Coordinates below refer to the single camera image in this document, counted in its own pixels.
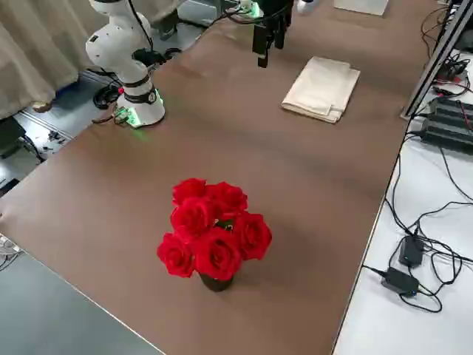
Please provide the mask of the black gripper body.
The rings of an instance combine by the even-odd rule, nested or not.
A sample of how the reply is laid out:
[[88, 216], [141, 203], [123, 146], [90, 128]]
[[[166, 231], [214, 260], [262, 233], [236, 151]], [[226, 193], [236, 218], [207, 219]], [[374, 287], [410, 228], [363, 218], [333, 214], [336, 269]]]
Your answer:
[[293, 0], [258, 0], [258, 5], [263, 12], [263, 24], [266, 27], [291, 25]]

